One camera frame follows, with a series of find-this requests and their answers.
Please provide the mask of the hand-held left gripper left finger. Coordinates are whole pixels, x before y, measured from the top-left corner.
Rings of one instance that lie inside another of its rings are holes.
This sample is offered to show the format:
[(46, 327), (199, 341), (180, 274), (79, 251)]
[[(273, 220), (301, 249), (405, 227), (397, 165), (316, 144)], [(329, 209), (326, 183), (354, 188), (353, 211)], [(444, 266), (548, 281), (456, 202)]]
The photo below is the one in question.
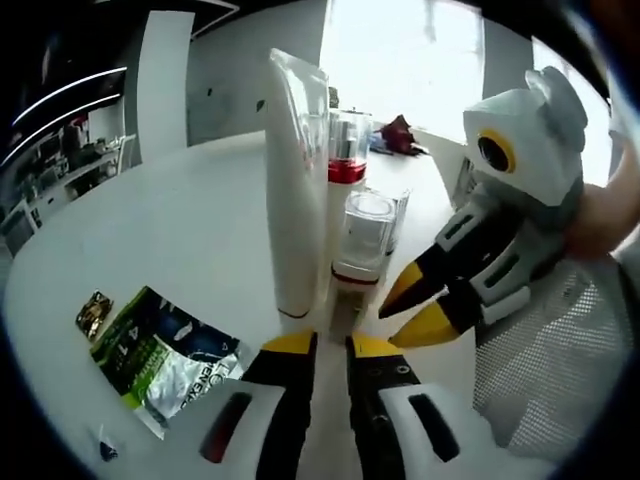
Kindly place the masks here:
[(239, 380), (228, 380), (173, 418), (164, 479), (294, 479), (310, 425), (317, 334), (263, 345)]

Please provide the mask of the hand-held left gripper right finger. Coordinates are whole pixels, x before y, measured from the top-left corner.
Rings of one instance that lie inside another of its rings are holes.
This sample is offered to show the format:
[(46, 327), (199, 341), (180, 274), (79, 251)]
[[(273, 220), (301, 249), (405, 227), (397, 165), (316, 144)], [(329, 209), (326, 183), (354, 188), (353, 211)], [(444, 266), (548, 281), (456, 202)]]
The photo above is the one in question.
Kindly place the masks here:
[(500, 477), (503, 451), (470, 405), (422, 383), (386, 340), (353, 333), (345, 347), (350, 423), (365, 479)]

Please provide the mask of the person's right hand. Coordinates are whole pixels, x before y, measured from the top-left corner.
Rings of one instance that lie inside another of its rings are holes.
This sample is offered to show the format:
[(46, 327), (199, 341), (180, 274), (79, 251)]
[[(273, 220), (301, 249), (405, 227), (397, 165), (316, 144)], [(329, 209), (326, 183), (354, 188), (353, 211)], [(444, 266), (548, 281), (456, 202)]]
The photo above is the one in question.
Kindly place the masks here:
[(639, 162), (629, 141), (604, 187), (586, 184), (565, 233), (568, 253), (592, 259), (614, 251), (639, 224)]

